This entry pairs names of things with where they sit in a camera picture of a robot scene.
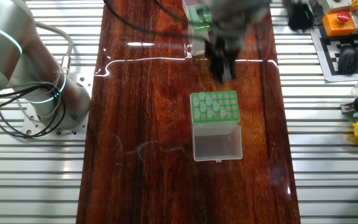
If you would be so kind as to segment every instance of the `button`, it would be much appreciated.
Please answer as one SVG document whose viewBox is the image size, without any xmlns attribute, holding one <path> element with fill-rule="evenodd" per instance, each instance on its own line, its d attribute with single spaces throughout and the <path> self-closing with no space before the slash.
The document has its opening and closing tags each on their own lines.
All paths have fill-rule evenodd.
<svg viewBox="0 0 358 224">
<path fill-rule="evenodd" d="M 338 15 L 336 17 L 337 17 L 338 22 L 341 22 L 341 23 L 347 22 L 347 21 L 349 21 L 349 19 L 351 19 L 351 15 L 346 11 L 342 11 L 342 12 L 338 13 Z"/>
</svg>

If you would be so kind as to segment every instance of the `black cable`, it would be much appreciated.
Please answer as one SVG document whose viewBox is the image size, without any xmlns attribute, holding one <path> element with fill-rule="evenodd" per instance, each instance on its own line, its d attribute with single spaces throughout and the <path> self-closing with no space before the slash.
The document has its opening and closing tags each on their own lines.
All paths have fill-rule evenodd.
<svg viewBox="0 0 358 224">
<path fill-rule="evenodd" d="M 113 9 L 112 7 L 107 3 L 107 0 L 103 0 L 104 4 L 106 5 L 107 9 L 110 11 L 110 13 L 117 18 L 119 21 L 121 21 L 122 23 L 124 23 L 125 25 L 129 26 L 130 28 L 134 29 L 134 30 L 138 30 L 141 31 L 143 33 L 146 34 L 151 34 L 151 35 L 158 35 L 158 36 L 162 36 L 162 37 L 174 37 L 174 38 L 190 38 L 190 39 L 198 39 L 198 40 L 202 40 L 202 41 L 208 41 L 206 38 L 202 37 L 202 36 L 198 36 L 198 35 L 184 35 L 184 34 L 172 34 L 172 33 L 167 33 L 167 32 L 157 32 L 154 30 L 147 30 L 141 27 L 138 27 L 134 24 L 131 24 L 130 22 L 126 21 L 124 18 L 122 18 L 120 15 L 118 15 Z"/>
<path fill-rule="evenodd" d="M 29 90 L 33 90 L 33 89 L 39 89 L 39 88 L 43 88 L 43 87 L 48 87 L 48 86 L 53 86 L 55 87 L 54 85 L 52 84 L 42 84 L 42 85 L 37 85 L 37 86 L 32 86 L 32 87 L 28 87 L 26 89 L 23 89 L 23 90 L 18 90 L 18 91 L 15 91 L 15 92 L 12 92 L 12 93 L 6 93 L 6 94 L 0 94 L 0 98 L 2 97 L 7 97 L 7 96 L 14 96 L 14 95 L 17 95 L 19 93 L 24 93 L 24 92 L 27 92 Z"/>
<path fill-rule="evenodd" d="M 18 95 L 18 96 L 15 96 L 15 97 L 14 97 L 14 98 L 12 98 L 11 100 L 6 101 L 5 103 L 1 103 L 1 104 L 0 104 L 0 108 L 1 108 L 1 107 L 3 107 L 3 106 L 8 105 L 9 103 L 12 103 L 13 101 L 15 101 L 15 100 L 17 100 L 17 99 L 21 98 L 21 97 L 22 97 L 22 96 L 24 96 L 24 95 L 27 95 L 27 94 L 29 94 L 29 93 L 33 92 L 34 90 L 36 90 L 36 89 L 33 89 L 33 90 L 31 90 L 31 91 L 28 91 L 28 92 L 22 93 L 22 94 L 20 94 L 20 95 Z"/>
<path fill-rule="evenodd" d="M 154 4 L 156 4 L 162 11 L 166 12 L 169 16 L 171 16 L 172 18 L 179 20 L 181 22 L 187 22 L 188 24 L 192 24 L 192 25 L 209 25 L 209 26 L 213 26 L 214 24 L 212 22 L 193 22 L 193 21 L 189 21 L 188 19 L 184 19 L 181 16 L 178 16 L 176 14 L 174 14 L 173 12 L 169 11 L 166 7 L 164 7 L 163 5 L 161 5 L 159 3 L 158 0 L 153 0 Z"/>
<path fill-rule="evenodd" d="M 33 134 L 33 135 L 28 135 L 28 134 L 25 134 L 25 133 L 22 133 L 21 131 L 17 130 L 16 128 L 14 128 L 13 126 L 11 126 L 4 118 L 4 116 L 2 115 L 1 111 L 0 111 L 0 117 L 2 119 L 3 122 L 5 122 L 11 129 L 13 129 L 17 134 L 20 134 L 20 135 L 16 135 L 14 133 L 11 133 L 9 132 L 8 130 L 6 130 L 1 124 L 0 124 L 0 128 L 7 134 L 13 136 L 13 137 L 16 137 L 16 138 L 36 138 L 36 137 L 42 137 L 42 136 L 45 136 L 49 133 L 51 133 L 52 131 L 56 130 L 57 127 L 63 122 L 64 120 L 64 117 L 66 115 L 66 104 L 65 104 L 65 101 L 63 99 L 61 99 L 62 101 L 62 104 L 63 104 L 63 114 L 62 114 L 62 117 L 60 118 L 59 122 L 54 126 L 52 127 L 49 131 L 46 131 L 49 127 L 51 127 L 51 125 L 53 124 L 53 122 L 55 121 L 56 117 L 57 117 L 57 114 L 58 114 L 58 111 L 56 111 L 53 115 L 53 118 L 51 120 L 51 122 L 49 122 L 49 124 L 43 129 L 41 130 L 39 133 L 37 134 Z"/>
<path fill-rule="evenodd" d="M 2 115 L 1 110 L 0 110 L 0 117 L 1 117 L 2 121 L 3 121 L 4 123 L 6 123 L 6 125 L 8 125 L 12 130 L 14 130 L 16 133 L 22 135 L 22 136 L 20 136 L 20 137 L 33 138 L 33 137 L 38 137 L 40 134 L 43 134 L 44 132 L 46 132 L 46 130 L 47 130 L 49 127 L 51 127 L 51 125 L 53 124 L 53 122 L 55 121 L 55 119 L 56 119 L 56 117 L 57 117 L 57 113 L 54 113 L 54 114 L 53 114 L 53 117 L 52 117 L 51 121 L 49 122 L 49 124 L 48 124 L 43 130 L 41 130 L 39 133 L 33 134 L 33 135 L 23 133 L 23 132 L 17 130 L 17 129 L 16 129 L 15 127 L 13 127 L 11 124 L 9 124 L 9 122 L 7 122 L 7 121 L 5 120 L 5 118 L 4 118 L 4 116 Z"/>
</svg>

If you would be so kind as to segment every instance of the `transparent container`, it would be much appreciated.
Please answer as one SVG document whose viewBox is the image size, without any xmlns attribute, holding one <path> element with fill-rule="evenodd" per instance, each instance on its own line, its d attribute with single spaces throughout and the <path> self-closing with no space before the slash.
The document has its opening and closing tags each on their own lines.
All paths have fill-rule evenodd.
<svg viewBox="0 0 358 224">
<path fill-rule="evenodd" d="M 241 126 L 193 128 L 193 157 L 197 162 L 242 159 Z"/>
<path fill-rule="evenodd" d="M 192 93 L 190 105 L 194 160 L 242 159 L 236 91 Z"/>
</svg>

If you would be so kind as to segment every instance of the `cable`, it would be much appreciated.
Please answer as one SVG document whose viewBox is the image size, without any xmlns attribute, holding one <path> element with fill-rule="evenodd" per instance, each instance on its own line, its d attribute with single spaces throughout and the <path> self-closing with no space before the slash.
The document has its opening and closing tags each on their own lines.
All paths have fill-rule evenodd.
<svg viewBox="0 0 358 224">
<path fill-rule="evenodd" d="M 62 31 L 61 29 L 58 29 L 54 26 L 46 25 L 42 22 L 35 22 L 35 26 L 45 29 L 45 30 L 49 30 L 50 32 L 54 32 L 56 34 L 62 35 L 68 41 L 68 49 L 67 49 L 67 53 L 65 54 L 65 56 L 71 55 L 71 51 L 73 51 L 74 43 L 73 43 L 73 39 L 70 37 L 70 35 L 68 35 L 66 32 Z"/>
<path fill-rule="evenodd" d="M 14 133 L 10 133 L 7 129 L 5 129 L 1 124 L 0 124 L 0 128 L 7 134 L 15 137 L 15 138 L 35 138 L 35 137 L 42 137 L 42 136 L 45 136 L 49 133 L 51 133 L 52 131 L 56 130 L 57 127 L 62 123 L 62 121 L 64 120 L 64 117 L 66 115 L 66 104 L 64 102 L 64 100 L 62 99 L 62 105 L 63 105 L 63 113 L 62 113 L 62 117 L 60 118 L 59 122 L 54 126 L 52 127 L 49 131 L 46 131 L 49 127 L 51 127 L 51 125 L 53 124 L 53 122 L 55 121 L 55 118 L 57 116 L 57 112 L 54 114 L 51 122 L 43 129 L 41 130 L 39 133 L 37 134 L 33 134 L 33 135 L 28 135 L 28 134 L 25 134 L 25 133 L 22 133 L 21 131 L 17 130 L 16 128 L 14 128 L 13 126 L 11 126 L 4 118 L 4 116 L 2 115 L 1 113 L 1 110 L 0 110 L 0 117 L 1 119 L 11 128 L 13 129 L 17 134 L 20 134 L 20 135 L 17 135 L 17 134 L 14 134 Z"/>
<path fill-rule="evenodd" d="M 193 21 L 189 21 L 188 19 L 184 19 L 181 16 L 178 16 L 176 14 L 174 14 L 173 12 L 169 11 L 166 7 L 164 7 L 163 5 L 161 5 L 159 3 L 158 0 L 153 0 L 154 4 L 156 4 L 162 11 L 166 12 L 169 16 L 171 16 L 172 18 L 181 21 L 181 22 L 187 22 L 188 24 L 192 24 L 192 25 L 209 25 L 209 26 L 213 26 L 214 24 L 212 22 L 207 22 L 207 21 L 203 21 L 203 22 L 193 22 Z"/>
<path fill-rule="evenodd" d="M 8 84 L 8 86 L 0 87 L 0 91 L 1 90 L 7 90 L 7 89 L 10 89 L 10 88 L 20 88 L 20 87 L 29 86 L 29 85 L 50 85 L 50 84 L 55 85 L 54 83 L 50 83 L 50 82 L 30 82 L 30 83 L 20 84 L 20 85 L 9 85 Z"/>
<path fill-rule="evenodd" d="M 21 93 L 21 94 L 18 95 L 18 96 L 15 96 L 14 98 L 12 98 L 11 100 L 8 100 L 8 101 L 5 102 L 5 103 L 1 103 L 1 104 L 0 104 L 0 108 L 3 107 L 3 106 L 8 105 L 9 103 L 12 103 L 13 101 L 19 99 L 19 98 L 22 97 L 22 96 L 25 96 L 25 95 L 27 95 L 27 94 L 29 94 L 29 93 L 35 91 L 36 89 L 37 89 L 37 88 L 31 89 L 30 91 L 27 91 L 27 92 Z"/>
<path fill-rule="evenodd" d="M 59 107 L 60 101 L 62 100 L 62 94 L 59 94 L 59 93 L 58 93 L 58 97 L 59 97 L 59 100 L 58 100 L 58 102 L 57 102 L 57 104 L 56 104 L 55 109 L 53 109 L 52 112 L 50 112 L 48 115 L 41 115 L 41 114 L 37 114 L 37 115 L 38 115 L 38 116 L 41 116 L 41 117 L 43 117 L 43 118 L 48 118 L 48 117 L 50 117 L 50 116 L 57 110 L 57 108 Z"/>
<path fill-rule="evenodd" d="M 202 40 L 202 41 L 208 41 L 206 38 L 202 37 L 202 36 L 198 36 L 198 35 L 184 35 L 184 34 L 172 34 L 172 33 L 167 33 L 167 32 L 157 32 L 154 30 L 147 30 L 141 27 L 138 27 L 134 24 L 131 24 L 130 22 L 126 21 L 124 18 L 122 18 L 121 16 L 119 16 L 113 9 L 112 7 L 107 3 L 107 0 L 103 0 L 104 4 L 106 5 L 107 9 L 110 11 L 110 13 L 117 18 L 119 21 L 121 21 L 122 23 L 124 23 L 125 25 L 131 27 L 134 30 L 138 30 L 141 31 L 143 33 L 146 34 L 151 34 L 151 35 L 159 35 L 162 37 L 174 37 L 174 38 L 190 38 L 190 39 L 198 39 L 198 40 Z"/>
<path fill-rule="evenodd" d="M 5 118 L 4 118 L 4 116 L 2 115 L 1 110 L 0 110 L 0 117 L 1 117 L 2 121 L 5 122 L 6 125 L 8 125 L 8 127 L 10 127 L 12 130 L 14 130 L 16 133 L 20 134 L 20 136 L 16 136 L 16 137 L 25 137 L 25 138 L 37 137 L 37 136 L 43 134 L 44 132 L 46 132 L 46 130 L 47 130 L 49 127 L 51 127 L 51 125 L 52 125 L 53 122 L 55 121 L 56 116 L 57 116 L 57 113 L 55 113 L 55 115 L 53 116 L 51 122 L 50 122 L 43 130 L 41 130 L 39 133 L 34 134 L 34 135 L 29 135 L 29 134 L 22 133 L 21 131 L 17 130 L 17 129 L 14 128 L 12 125 L 10 125 L 10 124 L 5 120 Z"/>
<path fill-rule="evenodd" d="M 5 93 L 5 94 L 0 94 L 0 98 L 2 97 L 7 97 L 7 96 L 13 96 L 13 95 L 17 95 L 19 93 L 25 93 L 25 92 L 28 92 L 29 90 L 36 90 L 36 89 L 39 89 L 41 88 L 41 86 L 33 86 L 33 87 L 30 87 L 30 88 L 27 88 L 27 89 L 24 89 L 24 90 L 19 90 L 19 91 L 15 91 L 15 92 L 12 92 L 12 93 Z"/>
<path fill-rule="evenodd" d="M 19 108 L 20 108 L 20 110 L 23 112 L 24 116 L 26 116 L 30 121 L 34 121 L 34 122 L 36 122 L 36 123 L 42 123 L 41 121 L 37 121 L 36 119 L 30 117 L 30 116 L 27 114 L 27 112 L 26 112 L 25 109 L 23 108 L 23 106 L 22 106 L 22 104 L 21 104 L 21 102 L 20 102 L 19 99 L 16 100 L 16 103 L 17 103 L 17 105 L 19 105 Z"/>
</svg>

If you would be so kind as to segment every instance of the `wood grain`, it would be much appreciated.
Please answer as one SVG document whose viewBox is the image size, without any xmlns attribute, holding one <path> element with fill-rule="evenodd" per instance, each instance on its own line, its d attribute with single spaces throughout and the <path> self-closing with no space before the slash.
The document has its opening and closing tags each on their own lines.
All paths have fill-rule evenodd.
<svg viewBox="0 0 358 224">
<path fill-rule="evenodd" d="M 181 1 L 161 3 L 185 17 Z M 187 33 L 151 1 L 112 5 L 146 29 Z M 270 15 L 240 59 L 238 79 L 217 85 L 188 40 L 104 9 L 77 223 L 300 223 Z M 237 91 L 243 159 L 195 162 L 189 95 L 221 90 Z"/>
</svg>

